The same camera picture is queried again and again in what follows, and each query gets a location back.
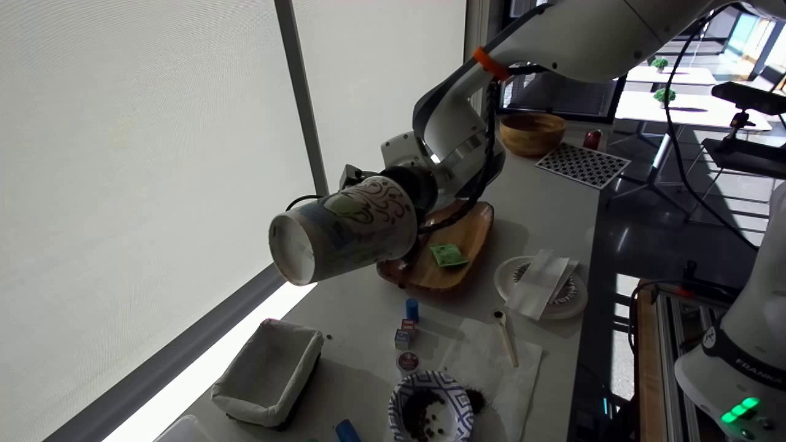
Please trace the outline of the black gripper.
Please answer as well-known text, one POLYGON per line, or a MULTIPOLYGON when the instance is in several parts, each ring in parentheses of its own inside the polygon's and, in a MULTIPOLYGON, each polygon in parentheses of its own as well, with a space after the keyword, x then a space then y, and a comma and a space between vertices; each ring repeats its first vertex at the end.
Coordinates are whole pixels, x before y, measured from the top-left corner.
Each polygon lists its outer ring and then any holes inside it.
POLYGON ((349 233, 425 233, 450 226, 436 203, 455 173, 422 152, 412 132, 382 146, 382 167, 347 165, 338 184, 338 226, 349 233))

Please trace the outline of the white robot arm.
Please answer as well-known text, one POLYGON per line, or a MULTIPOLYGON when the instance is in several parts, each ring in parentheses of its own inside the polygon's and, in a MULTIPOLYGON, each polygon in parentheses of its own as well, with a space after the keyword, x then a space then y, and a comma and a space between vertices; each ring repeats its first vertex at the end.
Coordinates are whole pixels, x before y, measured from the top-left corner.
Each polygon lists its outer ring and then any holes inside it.
POLYGON ((461 219, 493 179, 492 123, 470 98, 515 69, 570 81, 608 81, 683 32, 714 0, 548 0, 530 6, 429 89, 412 129, 392 138, 412 159, 387 162, 325 206, 359 233, 429 233, 461 219))

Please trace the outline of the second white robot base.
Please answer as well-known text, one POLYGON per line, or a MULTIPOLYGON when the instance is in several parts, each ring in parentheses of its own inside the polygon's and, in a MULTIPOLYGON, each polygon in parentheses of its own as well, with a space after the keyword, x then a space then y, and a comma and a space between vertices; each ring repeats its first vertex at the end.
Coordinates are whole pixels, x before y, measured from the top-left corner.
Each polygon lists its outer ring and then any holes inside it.
POLYGON ((745 290, 673 373, 729 442, 786 442, 786 184, 745 290))

